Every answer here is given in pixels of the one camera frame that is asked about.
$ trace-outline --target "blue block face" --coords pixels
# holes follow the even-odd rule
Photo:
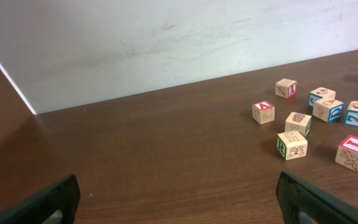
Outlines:
[[[345,124],[358,127],[358,111],[348,110],[346,112]]]
[[[329,110],[327,122],[330,123],[330,122],[337,121],[337,120],[341,119],[343,107],[344,107],[344,104],[341,104],[341,105],[331,108]]]
[[[316,94],[312,94],[312,93],[309,93],[309,102],[308,102],[308,105],[313,107],[314,106],[314,102],[316,100],[319,100],[321,99],[322,97],[321,96],[318,96]]]

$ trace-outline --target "brown tabletop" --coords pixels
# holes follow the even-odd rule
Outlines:
[[[297,98],[275,95],[282,78],[298,81]],[[283,170],[358,207],[358,173],[335,163],[358,136],[343,117],[312,118],[306,157],[284,161],[275,147],[321,86],[346,108],[358,100],[358,50],[40,114],[0,145],[0,210],[75,174],[76,223],[283,223]],[[260,125],[251,104],[263,100],[275,121]]]

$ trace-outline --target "green block face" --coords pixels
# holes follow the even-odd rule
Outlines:
[[[285,159],[285,154],[287,153],[287,147],[284,142],[277,136],[277,149],[280,152],[283,159]]]
[[[305,128],[305,137],[309,134],[310,127],[311,127],[311,118]]]

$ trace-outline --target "white wall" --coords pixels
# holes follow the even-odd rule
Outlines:
[[[355,49],[358,0],[0,0],[38,113]]]

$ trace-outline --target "white strip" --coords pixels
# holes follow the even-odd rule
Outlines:
[[[15,82],[13,81],[13,79],[9,76],[9,74],[6,72],[5,68],[1,65],[0,63],[0,70],[2,71],[2,73],[5,75],[5,77],[8,79],[9,83],[11,83],[11,85],[13,86],[13,88],[16,90],[16,92],[19,94],[19,96],[22,98],[22,100],[24,101],[24,103],[27,105],[27,107],[30,109],[32,114],[37,114],[37,112],[35,112],[35,110],[33,109],[33,107],[31,106],[31,104],[27,101],[27,99],[25,98],[25,96],[23,95],[23,93],[20,91],[19,87],[17,87],[17,85],[15,84]]]

